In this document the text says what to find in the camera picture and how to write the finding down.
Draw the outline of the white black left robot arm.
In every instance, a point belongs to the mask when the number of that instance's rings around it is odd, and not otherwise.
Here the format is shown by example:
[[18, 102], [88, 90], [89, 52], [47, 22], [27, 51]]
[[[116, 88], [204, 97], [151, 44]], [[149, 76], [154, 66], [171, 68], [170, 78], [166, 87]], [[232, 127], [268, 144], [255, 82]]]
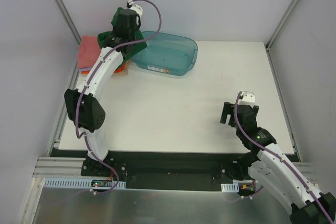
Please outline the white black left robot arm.
[[138, 5], [119, 8], [112, 19], [112, 31], [98, 35], [100, 53], [84, 81], [64, 94], [69, 120], [75, 126], [78, 139], [87, 147], [86, 166], [99, 176], [110, 173], [111, 164], [105, 160], [109, 150], [104, 140], [103, 124], [106, 112], [100, 97], [107, 80], [146, 47], [140, 32], [142, 8]]

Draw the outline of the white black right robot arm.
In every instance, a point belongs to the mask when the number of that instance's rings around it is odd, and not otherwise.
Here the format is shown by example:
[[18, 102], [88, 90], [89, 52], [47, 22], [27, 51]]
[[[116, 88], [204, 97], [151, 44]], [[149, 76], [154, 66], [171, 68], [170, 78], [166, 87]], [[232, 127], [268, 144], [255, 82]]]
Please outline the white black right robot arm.
[[291, 223], [334, 223], [335, 197], [303, 176], [275, 138], [258, 127], [258, 106], [224, 103], [220, 122], [234, 127], [249, 150], [225, 169], [234, 180], [254, 179], [285, 208]]

